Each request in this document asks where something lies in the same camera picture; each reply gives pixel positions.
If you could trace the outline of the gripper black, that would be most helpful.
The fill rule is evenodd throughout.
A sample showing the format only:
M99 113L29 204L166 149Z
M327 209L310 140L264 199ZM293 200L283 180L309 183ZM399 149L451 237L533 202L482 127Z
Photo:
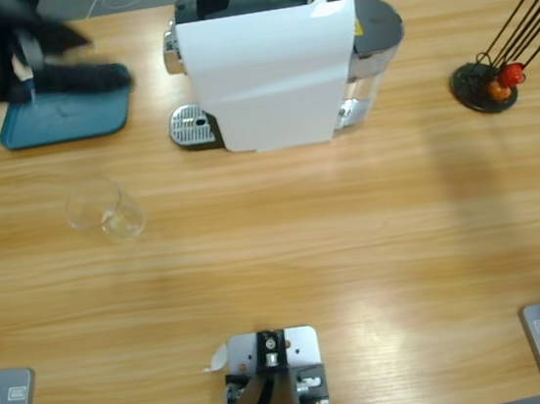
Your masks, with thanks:
M30 89L23 86L12 69L14 30L36 41L49 55L91 45L92 40L67 23L39 16L25 9L0 13L0 103L23 103L31 100ZM133 78L122 64L77 64L45 66L33 74L38 93L95 94L131 87Z

